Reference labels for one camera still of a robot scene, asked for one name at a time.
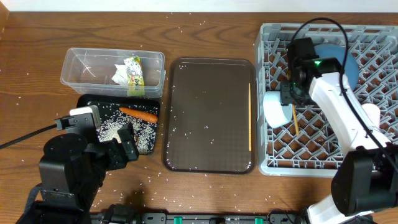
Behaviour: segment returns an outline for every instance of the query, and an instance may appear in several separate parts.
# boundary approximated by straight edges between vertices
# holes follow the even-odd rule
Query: clear plastic container
[[[127,87],[115,83],[112,80],[115,64],[124,65],[124,59],[134,55],[141,59],[145,86]],[[163,93],[165,73],[162,52],[70,48],[63,63],[61,83],[80,94],[127,96],[127,91],[136,91],[142,97],[159,98]]]

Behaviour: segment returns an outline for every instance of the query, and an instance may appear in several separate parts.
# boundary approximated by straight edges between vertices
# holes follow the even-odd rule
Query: gray dish rack
[[[317,106],[296,106],[300,134],[294,123],[272,129],[264,117],[262,100],[269,90],[279,90],[286,80],[286,46],[301,24],[263,24],[256,39],[257,148],[259,170],[264,175],[333,177],[343,161],[337,138]],[[398,27],[343,26],[349,52],[359,66],[354,89],[360,103],[381,109],[381,131],[398,143]],[[311,37],[314,44],[345,47],[333,24],[308,24],[296,38]]]

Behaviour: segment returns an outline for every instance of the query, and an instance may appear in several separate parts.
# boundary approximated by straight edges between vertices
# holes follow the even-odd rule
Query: carrot
[[[143,111],[132,110],[129,108],[119,108],[119,110],[122,111],[123,113],[133,116],[135,118],[143,119],[144,121],[148,121],[148,122],[154,123],[154,124],[157,123],[156,115],[146,113]]]

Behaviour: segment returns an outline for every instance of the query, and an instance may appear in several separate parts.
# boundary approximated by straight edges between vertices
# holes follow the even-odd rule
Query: white wall
[[[0,0],[10,11],[398,12],[398,0]]]

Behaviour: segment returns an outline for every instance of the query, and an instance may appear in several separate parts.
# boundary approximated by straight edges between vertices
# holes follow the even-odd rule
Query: black tray
[[[101,127],[97,129],[99,141],[108,141],[112,138],[117,139],[117,130],[124,124],[132,122],[139,154],[148,155],[153,152],[158,124],[152,124],[141,119],[133,118],[132,116],[120,112],[119,108],[125,107],[145,111],[159,117],[159,102],[154,100],[90,94],[79,97],[77,107],[89,105],[96,105],[99,109],[102,124]]]
[[[180,58],[169,79],[164,166],[182,172],[250,172],[256,145],[253,65],[247,60]]]

